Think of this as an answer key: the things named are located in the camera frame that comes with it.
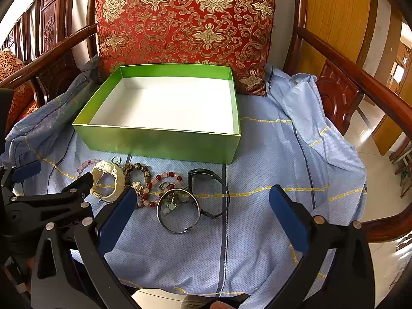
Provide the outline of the white wrist watch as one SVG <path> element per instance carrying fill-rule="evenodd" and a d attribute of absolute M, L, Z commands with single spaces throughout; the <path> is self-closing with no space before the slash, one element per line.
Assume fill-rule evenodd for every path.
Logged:
<path fill-rule="evenodd" d="M 94 165 L 91 175 L 93 185 L 90 193 L 94 197 L 108 203 L 120 197 L 126 185 L 126 177 L 120 166 L 101 160 Z"/>

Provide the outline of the black wrist watch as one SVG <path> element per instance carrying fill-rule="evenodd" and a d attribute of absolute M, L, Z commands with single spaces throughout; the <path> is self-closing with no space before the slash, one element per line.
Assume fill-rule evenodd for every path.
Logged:
<path fill-rule="evenodd" d="M 202 215 L 216 219 L 227 212 L 230 193 L 225 181 L 209 169 L 192 169 L 188 172 L 189 192 L 198 198 Z"/>

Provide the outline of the light blue cloth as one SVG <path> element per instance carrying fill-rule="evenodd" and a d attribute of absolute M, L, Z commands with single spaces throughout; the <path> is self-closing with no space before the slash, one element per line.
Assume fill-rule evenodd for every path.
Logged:
<path fill-rule="evenodd" d="M 367 199 L 367 170 L 321 109 L 316 77 L 289 76 L 268 66 L 266 97 L 238 96 L 242 136 L 229 165 L 115 156 L 90 150 L 72 126 L 97 89 L 97 59 L 88 62 L 66 93 L 30 114 L 6 137 L 5 167 L 40 160 L 42 172 L 18 185 L 23 195 L 58 193 L 73 182 L 85 160 L 140 162 L 152 173 L 205 168 L 217 173 L 230 192 L 227 212 L 203 216 L 188 234 L 171 234 L 156 210 L 133 212 L 114 250 L 105 255 L 120 281 L 139 288 L 226 297 L 279 289 L 302 254 L 269 205 L 279 184 L 309 213 L 337 225 L 359 220 Z"/>

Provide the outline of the green cardboard box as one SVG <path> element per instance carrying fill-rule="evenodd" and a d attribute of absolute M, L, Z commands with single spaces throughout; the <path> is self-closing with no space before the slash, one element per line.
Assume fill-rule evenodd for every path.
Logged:
<path fill-rule="evenodd" d="M 73 126 L 93 150 L 230 164 L 241 129 L 231 68 L 120 66 Z"/>

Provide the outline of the neighbouring wooden chair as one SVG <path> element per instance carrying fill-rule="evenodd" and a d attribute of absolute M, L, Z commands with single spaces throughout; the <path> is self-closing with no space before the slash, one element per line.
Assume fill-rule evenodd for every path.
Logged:
<path fill-rule="evenodd" d="M 24 64 L 51 50 L 72 33 L 73 0 L 33 0 L 1 41 Z"/>

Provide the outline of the red gold patterned cushion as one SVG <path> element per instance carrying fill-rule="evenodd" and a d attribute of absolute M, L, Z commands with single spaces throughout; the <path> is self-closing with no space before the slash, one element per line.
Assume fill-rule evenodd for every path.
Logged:
<path fill-rule="evenodd" d="M 228 66 L 238 93 L 264 96 L 275 0 L 94 0 L 99 73 L 121 66 Z"/>

